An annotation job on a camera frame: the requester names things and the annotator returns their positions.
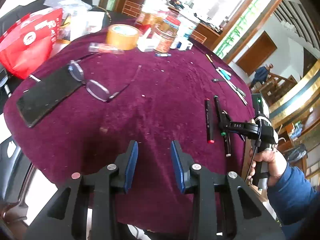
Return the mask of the blue sleeve right forearm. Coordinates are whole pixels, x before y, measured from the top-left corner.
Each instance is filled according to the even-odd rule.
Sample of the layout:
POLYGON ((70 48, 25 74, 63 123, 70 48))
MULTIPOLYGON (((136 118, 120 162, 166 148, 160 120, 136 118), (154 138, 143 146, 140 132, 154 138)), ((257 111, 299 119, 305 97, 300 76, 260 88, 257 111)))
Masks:
POLYGON ((290 225, 306 217, 319 192, 299 168, 287 165, 278 182, 267 189, 267 196, 282 224, 290 225))

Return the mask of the right hand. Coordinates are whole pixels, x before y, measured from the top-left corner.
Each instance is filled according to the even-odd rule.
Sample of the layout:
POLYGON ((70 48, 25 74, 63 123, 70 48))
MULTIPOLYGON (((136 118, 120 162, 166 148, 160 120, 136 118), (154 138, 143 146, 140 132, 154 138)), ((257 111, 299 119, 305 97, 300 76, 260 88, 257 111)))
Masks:
POLYGON ((255 174, 255 167, 257 162, 266 162, 268 163, 269 179, 268 187, 273 187, 276 185, 278 180, 281 178, 287 167, 287 161, 284 156, 276 149, 266 149, 263 152, 256 153, 253 157, 253 149, 250 149, 249 156, 252 158, 249 161, 249 171, 247 179, 251 180, 255 174))

